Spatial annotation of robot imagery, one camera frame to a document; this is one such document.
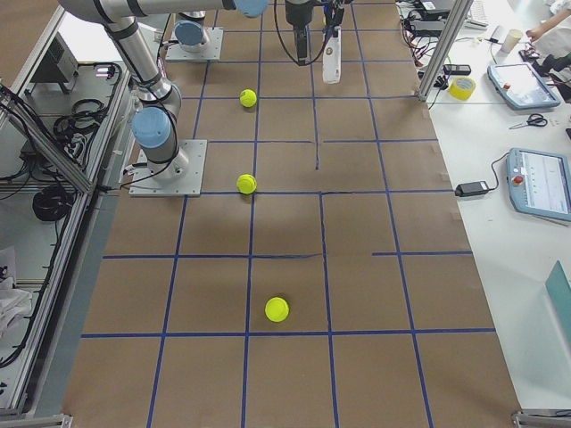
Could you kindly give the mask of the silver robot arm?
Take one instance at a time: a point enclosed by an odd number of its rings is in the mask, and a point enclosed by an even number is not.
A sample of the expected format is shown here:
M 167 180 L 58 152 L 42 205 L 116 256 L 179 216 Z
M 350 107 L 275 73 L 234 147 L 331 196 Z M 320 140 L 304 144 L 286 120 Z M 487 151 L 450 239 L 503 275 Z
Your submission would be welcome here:
M 239 11 L 247 18 L 262 15 L 266 1 L 61 1 L 74 17 L 105 30 L 137 86 L 143 110 L 135 114 L 132 131 L 146 156 L 151 177 L 166 181 L 184 172 L 189 163 L 179 147 L 177 120 L 181 94 L 160 71 L 137 20 L 157 14 Z
M 247 18 L 262 15 L 269 5 L 268 1 L 206 1 L 205 5 L 193 6 L 189 11 L 177 14 L 174 36 L 188 52 L 199 51 L 210 42 L 203 22 L 205 12 L 210 10 L 239 11 Z M 313 9 L 317 1 L 285 1 L 285 19 L 294 32 L 296 56 L 293 57 L 285 46 L 277 22 L 277 2 L 274 2 L 274 24 L 282 48 L 298 66 L 310 64 L 309 25 L 313 19 Z

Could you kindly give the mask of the person's hand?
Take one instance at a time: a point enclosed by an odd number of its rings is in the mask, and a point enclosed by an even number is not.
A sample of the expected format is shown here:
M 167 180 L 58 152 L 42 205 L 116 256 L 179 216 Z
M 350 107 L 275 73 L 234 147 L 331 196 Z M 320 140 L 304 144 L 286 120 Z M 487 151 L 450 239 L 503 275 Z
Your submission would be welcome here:
M 528 37 L 528 39 L 533 43 L 542 36 L 543 30 L 540 26 L 538 26 L 538 27 L 535 27 L 533 29 L 528 29 L 525 32 L 525 34 Z

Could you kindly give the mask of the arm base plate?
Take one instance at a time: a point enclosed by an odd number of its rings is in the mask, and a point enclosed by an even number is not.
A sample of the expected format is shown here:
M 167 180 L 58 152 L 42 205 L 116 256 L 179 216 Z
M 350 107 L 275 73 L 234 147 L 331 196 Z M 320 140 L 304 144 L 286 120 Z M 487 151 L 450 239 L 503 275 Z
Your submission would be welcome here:
M 199 196 L 206 152 L 206 140 L 179 140 L 178 156 L 165 168 L 149 163 L 140 151 L 137 161 L 145 166 L 135 170 L 128 193 L 134 197 Z
M 177 28 L 174 33 L 176 44 L 171 45 L 166 53 L 167 62 L 217 62 L 220 59 L 223 28 L 201 28 L 191 35 L 192 31 Z

